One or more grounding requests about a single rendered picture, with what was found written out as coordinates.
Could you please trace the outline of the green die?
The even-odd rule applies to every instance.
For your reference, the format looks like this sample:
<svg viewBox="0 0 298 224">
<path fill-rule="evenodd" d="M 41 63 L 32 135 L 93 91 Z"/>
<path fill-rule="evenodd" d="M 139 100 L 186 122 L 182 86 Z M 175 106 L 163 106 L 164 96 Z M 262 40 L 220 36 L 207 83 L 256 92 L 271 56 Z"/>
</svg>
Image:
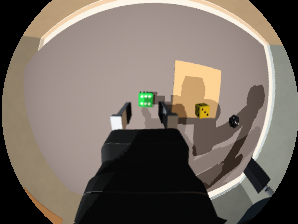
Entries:
<svg viewBox="0 0 298 224">
<path fill-rule="evenodd" d="M 139 107 L 152 107 L 153 106 L 153 93 L 152 92 L 139 92 Z"/>
</svg>

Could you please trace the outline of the peach flat mat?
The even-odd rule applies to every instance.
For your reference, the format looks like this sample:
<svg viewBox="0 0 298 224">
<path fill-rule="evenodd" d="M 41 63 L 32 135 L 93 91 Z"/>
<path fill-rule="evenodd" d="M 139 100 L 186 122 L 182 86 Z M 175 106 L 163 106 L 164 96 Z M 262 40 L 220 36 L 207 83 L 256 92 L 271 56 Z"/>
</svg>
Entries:
<svg viewBox="0 0 298 224">
<path fill-rule="evenodd" d="M 221 71 L 210 67 L 175 60 L 172 112 L 178 117 L 199 118 L 195 115 L 195 104 L 210 106 L 209 117 L 215 118 Z"/>
</svg>

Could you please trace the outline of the yellow die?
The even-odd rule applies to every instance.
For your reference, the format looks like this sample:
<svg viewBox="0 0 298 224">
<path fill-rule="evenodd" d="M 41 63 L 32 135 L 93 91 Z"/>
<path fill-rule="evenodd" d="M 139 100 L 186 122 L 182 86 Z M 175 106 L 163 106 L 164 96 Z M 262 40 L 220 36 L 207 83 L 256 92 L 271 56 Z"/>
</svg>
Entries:
<svg viewBox="0 0 298 224">
<path fill-rule="evenodd" d="M 195 104 L 195 115 L 199 118 L 209 117 L 210 106 L 205 103 Z"/>
</svg>

